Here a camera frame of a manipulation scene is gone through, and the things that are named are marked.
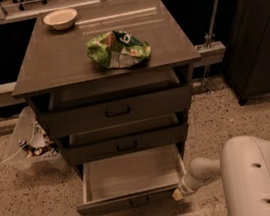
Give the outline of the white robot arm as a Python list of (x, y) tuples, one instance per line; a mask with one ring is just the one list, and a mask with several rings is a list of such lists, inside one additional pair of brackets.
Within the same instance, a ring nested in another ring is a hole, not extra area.
[(196, 157), (172, 197), (179, 201), (222, 180), (229, 216), (270, 216), (270, 141), (237, 136), (217, 160)]

